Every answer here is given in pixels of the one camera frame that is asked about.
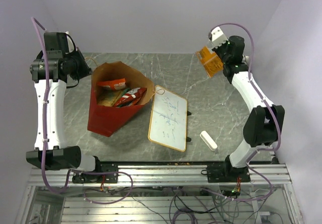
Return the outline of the brown teal chips bag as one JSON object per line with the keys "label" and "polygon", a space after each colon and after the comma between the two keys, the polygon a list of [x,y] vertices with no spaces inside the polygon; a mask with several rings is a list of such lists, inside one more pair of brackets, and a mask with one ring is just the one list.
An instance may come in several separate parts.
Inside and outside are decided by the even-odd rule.
{"label": "brown teal chips bag", "polygon": [[97,104],[105,107],[113,107],[114,104],[128,91],[129,88],[116,91],[104,90],[98,97]]}

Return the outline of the orange white Fox's candy bag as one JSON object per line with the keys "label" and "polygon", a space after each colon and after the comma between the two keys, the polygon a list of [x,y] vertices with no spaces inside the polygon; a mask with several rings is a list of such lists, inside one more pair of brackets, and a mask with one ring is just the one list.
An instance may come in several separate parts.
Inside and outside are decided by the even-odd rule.
{"label": "orange white Fox's candy bag", "polygon": [[99,81],[97,82],[97,86],[110,91],[122,90],[126,88],[126,79],[121,78],[111,81]]}

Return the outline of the orange honey snack bag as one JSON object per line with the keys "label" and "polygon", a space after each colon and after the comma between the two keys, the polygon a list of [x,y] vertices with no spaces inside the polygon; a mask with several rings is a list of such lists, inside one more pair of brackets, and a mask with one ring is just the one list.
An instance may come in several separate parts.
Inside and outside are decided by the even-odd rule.
{"label": "orange honey snack bag", "polygon": [[223,70],[223,63],[218,55],[204,46],[196,52],[196,56],[203,65],[207,75],[212,78],[215,74]]}

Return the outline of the red brown paper bag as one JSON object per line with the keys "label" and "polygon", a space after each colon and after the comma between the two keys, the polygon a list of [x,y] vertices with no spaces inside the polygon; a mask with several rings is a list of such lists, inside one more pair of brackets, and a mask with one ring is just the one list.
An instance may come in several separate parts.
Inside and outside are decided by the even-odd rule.
{"label": "red brown paper bag", "polygon": [[[103,88],[98,82],[125,79],[130,89],[146,88],[141,99],[133,106],[114,107],[99,105],[99,97],[103,95]],[[140,111],[156,94],[153,82],[140,71],[121,61],[103,63],[92,74],[91,97],[87,129],[93,133],[110,137],[124,126],[137,112]]]}

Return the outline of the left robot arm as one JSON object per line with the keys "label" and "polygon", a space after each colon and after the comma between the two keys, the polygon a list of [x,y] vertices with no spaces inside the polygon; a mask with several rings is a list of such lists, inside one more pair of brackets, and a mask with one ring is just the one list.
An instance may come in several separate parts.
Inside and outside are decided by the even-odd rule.
{"label": "left robot arm", "polygon": [[30,66],[37,95],[38,127],[34,150],[26,161],[45,170],[85,171],[91,182],[102,178],[96,157],[87,156],[77,145],[67,142],[64,128],[64,96],[68,79],[79,82],[92,74],[84,56],[68,32],[44,33],[45,51]]}

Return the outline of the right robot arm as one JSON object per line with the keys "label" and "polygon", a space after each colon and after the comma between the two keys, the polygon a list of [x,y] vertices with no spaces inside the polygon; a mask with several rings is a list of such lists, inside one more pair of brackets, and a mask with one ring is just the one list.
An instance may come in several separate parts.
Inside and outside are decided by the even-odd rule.
{"label": "right robot arm", "polygon": [[250,112],[243,128],[243,140],[227,156],[222,177],[234,181],[244,172],[249,160],[258,151],[269,150],[277,142],[282,130],[285,110],[270,101],[249,72],[249,59],[244,56],[245,40],[240,36],[226,37],[221,32],[211,33],[212,51],[223,63],[223,74],[239,92]]}

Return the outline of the red Doritos bag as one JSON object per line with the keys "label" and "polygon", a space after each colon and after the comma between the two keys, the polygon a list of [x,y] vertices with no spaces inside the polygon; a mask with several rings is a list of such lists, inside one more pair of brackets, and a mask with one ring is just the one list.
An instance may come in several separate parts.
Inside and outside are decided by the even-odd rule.
{"label": "red Doritos bag", "polygon": [[147,88],[134,88],[126,92],[117,102],[114,107],[125,107],[135,105],[145,94]]}

